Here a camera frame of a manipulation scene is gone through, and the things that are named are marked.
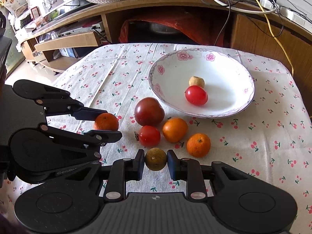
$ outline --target tablecloth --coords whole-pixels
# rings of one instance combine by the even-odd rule
[[[139,100],[153,96],[148,76],[152,64],[171,51],[203,47],[181,44],[131,43],[99,47],[72,65],[54,86],[71,92],[71,97],[91,108],[101,108],[119,119],[123,137],[101,148],[103,165],[116,159],[134,158],[139,148],[135,133],[140,125],[134,109]],[[162,104],[165,119],[180,117],[188,123],[187,135],[177,144],[161,138],[159,148],[174,149],[178,158],[188,157],[187,139],[194,133],[206,133],[211,150],[198,159],[201,164],[223,161],[252,176],[289,192],[298,204],[298,215],[291,228],[294,234],[312,231],[312,124],[300,92],[286,67],[280,62],[233,49],[205,47],[241,62],[251,73],[255,96],[241,113],[224,119],[199,119],[184,115]],[[47,118],[48,124],[76,133],[92,129],[93,122],[77,121],[68,115]],[[34,185],[16,178],[5,181],[0,189],[0,210],[10,219],[17,197]],[[209,182],[207,192],[212,196]],[[127,191],[186,191],[184,181],[173,181],[168,168],[153,172],[144,168],[140,182],[127,182]]]

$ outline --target red tomato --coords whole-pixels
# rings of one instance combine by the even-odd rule
[[[152,126],[144,126],[138,132],[138,140],[145,147],[157,146],[160,142],[160,132]]]
[[[185,91],[185,97],[193,105],[204,105],[208,101],[207,92],[197,85],[188,87]]]

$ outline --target mandarin orange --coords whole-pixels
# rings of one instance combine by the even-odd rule
[[[210,151],[210,147],[210,138],[207,135],[201,133],[192,135],[186,144],[188,153],[196,158],[202,158],[207,155]]]
[[[93,129],[117,131],[119,128],[118,119],[111,113],[102,113],[94,121]]]
[[[172,118],[163,125],[163,136],[170,143],[177,143],[188,131],[188,124],[181,118]]]

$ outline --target tomato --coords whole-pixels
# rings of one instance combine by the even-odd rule
[[[155,98],[146,97],[135,107],[135,121],[141,126],[157,126],[163,121],[165,111]]]
[[[204,105],[208,101],[207,92],[197,85],[188,87],[185,91],[185,97],[188,102],[198,106]]]
[[[138,132],[138,140],[144,147],[154,147],[160,142],[160,132],[152,126],[144,126]]]

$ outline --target bowl rim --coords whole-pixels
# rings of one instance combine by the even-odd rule
[[[250,78],[250,82],[252,83],[252,93],[250,94],[249,96],[249,99],[248,101],[242,105],[240,108],[238,108],[237,111],[234,111],[234,112],[230,112],[230,113],[226,113],[226,114],[212,114],[212,115],[207,115],[207,114],[199,114],[199,113],[192,113],[192,112],[186,112],[186,111],[183,111],[181,110],[180,108],[168,103],[166,100],[164,100],[161,96],[159,96],[159,94],[157,92],[155,92],[155,90],[153,89],[153,84],[152,84],[152,78],[153,78],[153,73],[155,71],[155,67],[157,66],[157,63],[160,62],[160,61],[163,61],[165,60],[166,58],[168,58],[169,56],[171,55],[174,55],[174,54],[177,54],[178,52],[180,51],[200,51],[200,52],[214,52],[214,53],[218,53],[222,56],[226,56],[227,58],[233,60],[234,62],[237,62],[239,63],[243,69],[246,71],[246,73],[249,75],[249,78]],[[160,57],[156,62],[153,63],[151,69],[149,70],[149,86],[151,88],[151,90],[154,92],[154,94],[160,99],[161,102],[163,102],[165,105],[168,105],[170,106],[171,108],[179,111],[179,112],[182,112],[182,113],[185,113],[187,115],[191,115],[191,116],[194,116],[194,117],[197,117],[197,118],[213,118],[213,119],[218,119],[218,118],[226,118],[226,117],[230,117],[230,116],[233,116],[235,114],[238,114],[240,113],[241,111],[245,110],[249,105],[250,103],[252,102],[252,99],[255,95],[255,83],[252,79],[252,76],[250,74],[250,72],[247,70],[247,68],[239,61],[235,60],[234,58],[232,58],[231,56],[228,56],[224,53],[220,53],[218,51],[213,51],[211,49],[207,49],[207,48],[183,48],[183,49],[180,49],[180,50],[176,50],[176,51],[172,51],[170,52],[169,54],[166,54],[162,57]]]

